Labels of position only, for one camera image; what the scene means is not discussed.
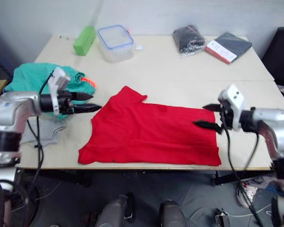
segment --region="white wall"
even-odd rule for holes
[[[284,26],[284,0],[0,0],[0,45],[19,63],[33,61],[51,34],[77,35],[90,24],[166,35],[191,23],[204,35],[246,35],[262,56]]]

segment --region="white table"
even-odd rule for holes
[[[53,36],[42,50],[36,62],[52,62],[69,65],[95,81],[98,88],[91,102],[105,105],[108,99],[127,85],[141,94],[148,95],[147,103],[201,108],[209,103],[218,103],[219,92],[235,83],[245,96],[245,109],[251,106],[284,109],[284,99],[253,49],[231,65],[216,59],[206,52],[179,58],[171,36],[134,36],[136,44],[144,50],[137,51],[129,60],[107,63],[99,51],[98,40],[86,56],[77,56],[73,41]],[[78,164],[78,150],[89,140],[92,132],[90,119],[94,113],[70,116],[67,128],[62,131],[58,145],[44,148],[42,168],[82,169],[209,169],[229,170],[227,140],[217,135],[222,164],[214,166],[172,165],[152,163],[99,163]],[[231,132],[233,165],[244,167],[255,142],[255,134]],[[21,167],[36,168],[35,143],[21,145]],[[260,137],[258,150],[249,170],[268,170],[270,158],[264,139]]]

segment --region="gray cloth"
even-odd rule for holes
[[[37,134],[37,122],[36,118],[30,118],[29,123],[32,126],[32,129]],[[40,126],[40,142],[43,146],[48,145],[50,143],[57,144],[59,142],[61,136],[61,130],[66,128],[65,121],[58,120],[48,120],[39,118],[39,126]],[[32,134],[29,129],[28,124],[25,125],[25,130],[22,135],[22,139],[20,143],[26,143],[36,141],[36,138]]]

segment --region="plastic container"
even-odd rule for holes
[[[97,31],[101,49],[108,62],[133,57],[134,41],[122,25],[112,25]]]

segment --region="blue container lid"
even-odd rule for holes
[[[126,45],[133,45],[133,38],[122,25],[103,27],[98,29],[97,33],[109,50]]]

